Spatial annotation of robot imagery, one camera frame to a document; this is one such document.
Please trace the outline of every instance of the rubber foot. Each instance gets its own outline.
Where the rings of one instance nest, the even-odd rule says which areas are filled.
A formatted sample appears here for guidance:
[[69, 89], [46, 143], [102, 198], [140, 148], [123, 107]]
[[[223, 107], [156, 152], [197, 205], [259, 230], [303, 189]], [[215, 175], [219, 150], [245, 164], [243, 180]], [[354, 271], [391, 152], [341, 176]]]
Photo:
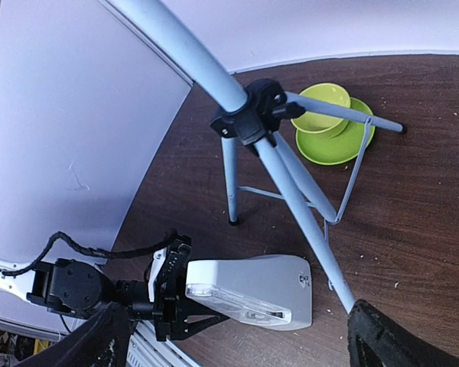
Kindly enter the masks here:
[[240, 224], [240, 221], [239, 221], [239, 217], [237, 216], [236, 217], [236, 220], [235, 221], [232, 221], [231, 219], [228, 219], [228, 223], [230, 226], [238, 226]]

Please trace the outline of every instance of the green dish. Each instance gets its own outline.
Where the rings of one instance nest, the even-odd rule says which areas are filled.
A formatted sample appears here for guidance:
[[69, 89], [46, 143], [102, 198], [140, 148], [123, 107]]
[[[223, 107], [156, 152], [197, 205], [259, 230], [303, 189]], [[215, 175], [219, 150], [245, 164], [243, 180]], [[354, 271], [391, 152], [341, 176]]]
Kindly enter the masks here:
[[[357, 98], [350, 98], [350, 108], [372, 115], [373, 112], [366, 103]], [[371, 126], [369, 146], [373, 140], [375, 126]], [[364, 133], [364, 124], [349, 121], [341, 134], [334, 138], [323, 138], [316, 134], [296, 131], [296, 144], [303, 156], [309, 161], [333, 166], [354, 159], [359, 154], [360, 143]]]

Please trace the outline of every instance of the yellow object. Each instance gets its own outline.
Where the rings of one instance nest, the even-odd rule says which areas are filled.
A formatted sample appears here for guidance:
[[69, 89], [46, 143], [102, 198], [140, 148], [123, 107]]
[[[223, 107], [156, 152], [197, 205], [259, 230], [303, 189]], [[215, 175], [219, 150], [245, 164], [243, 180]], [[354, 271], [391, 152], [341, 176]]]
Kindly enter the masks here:
[[[299, 95], [350, 108], [349, 93], [337, 84], [315, 84], [303, 90]], [[332, 138], [339, 135], [348, 123], [345, 119], [313, 112], [306, 112], [297, 119], [292, 119], [291, 122], [300, 132], [320, 135], [321, 138]]]
[[48, 342], [47, 340], [36, 339], [34, 342], [34, 355], [41, 353], [46, 348], [49, 348], [51, 344], [52, 342]]

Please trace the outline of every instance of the wooden surface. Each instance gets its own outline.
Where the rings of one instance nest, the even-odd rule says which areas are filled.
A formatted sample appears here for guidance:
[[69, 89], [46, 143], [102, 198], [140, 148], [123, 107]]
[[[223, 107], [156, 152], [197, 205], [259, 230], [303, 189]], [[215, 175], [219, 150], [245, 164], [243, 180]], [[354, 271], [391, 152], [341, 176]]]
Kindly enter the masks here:
[[[297, 93], [335, 82], [377, 115], [407, 124], [407, 135], [376, 132], [330, 243], [356, 297], [459, 356], [459, 57], [319, 60], [237, 76], [243, 84], [260, 77], [280, 80]], [[214, 109], [195, 87], [139, 189], [115, 249], [157, 242], [174, 227], [192, 237], [194, 258], [304, 256], [313, 274], [311, 327], [273, 332], [230, 320], [177, 344], [207, 366], [347, 365], [347, 316], [285, 204], [242, 193], [243, 224], [227, 224], [221, 147], [208, 122]], [[281, 133], [297, 151], [290, 122], [283, 122]], [[337, 206], [352, 163], [305, 164]], [[243, 148], [239, 183], [274, 190], [259, 160]], [[107, 271], [141, 278], [147, 261], [111, 261]]]

